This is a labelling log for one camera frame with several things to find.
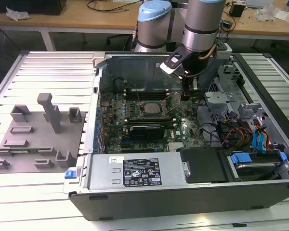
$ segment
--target wooden table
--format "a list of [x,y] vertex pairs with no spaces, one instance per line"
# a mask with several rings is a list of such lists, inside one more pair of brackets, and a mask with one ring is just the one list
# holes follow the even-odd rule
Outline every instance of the wooden table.
[[[41,33],[46,49],[54,51],[55,46],[50,32],[80,32],[131,34],[137,22],[140,4],[128,7],[129,11],[121,13],[100,13],[87,8],[87,0],[67,0],[61,15],[49,16],[30,14],[31,18],[16,22],[5,14],[0,14],[0,27],[3,30],[38,31]],[[285,9],[287,0],[275,0],[280,9]],[[111,0],[97,2],[98,9],[111,9],[125,3]],[[236,18],[236,27],[229,34],[230,38],[242,39],[277,39],[289,40],[289,24],[276,19],[274,22],[257,22],[254,9],[246,9],[242,17]],[[233,21],[226,14],[223,19]]]

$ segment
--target white paper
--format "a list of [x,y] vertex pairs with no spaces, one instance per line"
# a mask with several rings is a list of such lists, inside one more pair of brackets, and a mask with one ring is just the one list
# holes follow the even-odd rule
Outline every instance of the white paper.
[[22,19],[28,19],[30,18],[29,13],[28,12],[18,12],[18,11],[13,11],[7,7],[6,8],[6,13],[5,15],[8,16],[9,18],[18,21],[18,20],[22,20]]
[[285,20],[286,17],[289,16],[289,12],[287,11],[277,11],[276,14],[274,15],[275,18],[281,19],[281,20]]

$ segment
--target metal workbench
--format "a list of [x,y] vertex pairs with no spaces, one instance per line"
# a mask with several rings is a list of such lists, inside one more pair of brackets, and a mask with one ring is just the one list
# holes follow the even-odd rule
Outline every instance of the metal workbench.
[[[50,92],[53,103],[59,105],[61,111],[77,106],[88,112],[94,79],[93,56],[94,52],[30,52],[20,55],[0,85],[0,142],[12,120],[9,113],[15,103],[27,104],[30,111],[42,111],[36,102],[40,92]],[[276,62],[258,54],[243,54],[243,57],[261,81],[269,80],[268,91],[272,96],[283,97],[281,86],[289,88],[286,86],[289,77]],[[285,109],[289,116],[289,106],[286,107],[289,96],[278,98],[276,102],[281,102],[282,110]],[[84,139],[85,132],[79,144],[78,161],[82,161]],[[289,199],[269,209],[89,222],[63,193],[63,184],[64,173],[0,174],[0,230],[289,231]]]

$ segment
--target motherboard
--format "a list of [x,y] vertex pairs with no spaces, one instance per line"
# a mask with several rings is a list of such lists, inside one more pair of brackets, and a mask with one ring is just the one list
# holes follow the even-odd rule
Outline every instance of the motherboard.
[[105,154],[175,152],[205,146],[195,116],[197,99],[181,101],[180,91],[102,91],[99,105]]

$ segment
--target sticker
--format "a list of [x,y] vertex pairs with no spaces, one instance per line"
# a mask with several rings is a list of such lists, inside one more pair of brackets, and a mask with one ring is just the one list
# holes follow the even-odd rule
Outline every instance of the sticker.
[[125,187],[162,185],[159,162],[157,158],[138,160],[122,159],[122,161],[123,185]]
[[123,156],[110,156],[109,163],[110,164],[122,164],[124,160]]

